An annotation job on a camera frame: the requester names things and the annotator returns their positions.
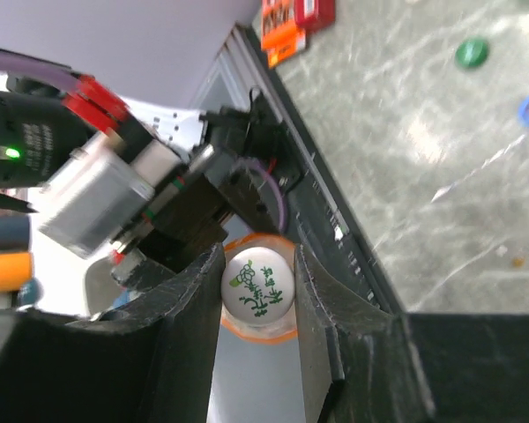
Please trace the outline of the green bottle cap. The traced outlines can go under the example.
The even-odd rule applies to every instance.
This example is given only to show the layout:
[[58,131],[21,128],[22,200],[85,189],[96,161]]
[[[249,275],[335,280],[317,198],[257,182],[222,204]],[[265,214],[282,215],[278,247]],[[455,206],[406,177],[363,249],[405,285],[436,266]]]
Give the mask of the green bottle cap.
[[489,43],[483,38],[470,38],[463,41],[455,52],[455,63],[462,69],[482,66],[488,59]]

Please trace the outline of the orange tea bottle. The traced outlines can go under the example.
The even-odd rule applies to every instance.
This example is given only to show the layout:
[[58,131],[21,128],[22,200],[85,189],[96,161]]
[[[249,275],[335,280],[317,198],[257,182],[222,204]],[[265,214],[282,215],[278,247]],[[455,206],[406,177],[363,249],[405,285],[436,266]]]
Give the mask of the orange tea bottle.
[[[226,265],[233,256],[253,247],[265,247],[276,251],[283,256],[294,273],[295,245],[281,236],[272,234],[250,234],[230,242],[225,247]],[[232,317],[222,301],[221,324],[237,337],[257,344],[276,345],[297,337],[294,303],[288,313],[276,323],[251,326]]]

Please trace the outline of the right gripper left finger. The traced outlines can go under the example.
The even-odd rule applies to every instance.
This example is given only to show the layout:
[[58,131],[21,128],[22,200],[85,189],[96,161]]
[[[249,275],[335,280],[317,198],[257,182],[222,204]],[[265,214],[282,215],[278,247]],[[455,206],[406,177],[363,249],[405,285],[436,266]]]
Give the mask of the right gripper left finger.
[[220,327],[225,256],[178,274],[145,260],[152,290],[91,321],[0,310],[0,422],[203,422]]

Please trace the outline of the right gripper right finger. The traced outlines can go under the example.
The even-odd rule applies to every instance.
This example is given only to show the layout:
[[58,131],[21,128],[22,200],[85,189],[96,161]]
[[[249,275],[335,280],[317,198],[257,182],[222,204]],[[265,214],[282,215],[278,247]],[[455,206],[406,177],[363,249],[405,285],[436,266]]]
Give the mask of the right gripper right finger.
[[529,422],[529,315],[390,315],[300,246],[308,422]]

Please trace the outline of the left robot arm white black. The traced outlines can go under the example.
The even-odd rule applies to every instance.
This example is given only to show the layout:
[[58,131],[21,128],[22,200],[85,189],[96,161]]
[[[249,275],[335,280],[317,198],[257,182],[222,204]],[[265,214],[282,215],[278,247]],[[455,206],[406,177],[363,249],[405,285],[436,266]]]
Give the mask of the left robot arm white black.
[[171,109],[155,122],[114,107],[0,92],[0,208],[37,214],[39,231],[81,258],[161,241],[185,261],[217,241],[213,214],[236,208],[207,170],[223,154],[248,167],[276,127],[255,110]]

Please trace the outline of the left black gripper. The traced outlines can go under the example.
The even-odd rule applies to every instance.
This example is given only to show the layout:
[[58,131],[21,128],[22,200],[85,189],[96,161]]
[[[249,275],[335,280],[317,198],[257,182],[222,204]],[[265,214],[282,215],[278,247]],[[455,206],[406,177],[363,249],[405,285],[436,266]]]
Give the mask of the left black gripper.
[[219,186],[204,174],[125,237],[123,258],[112,269],[119,286],[157,286],[184,271],[227,238],[224,222],[239,216],[258,233],[282,234],[287,208],[278,184],[255,159],[236,162]]

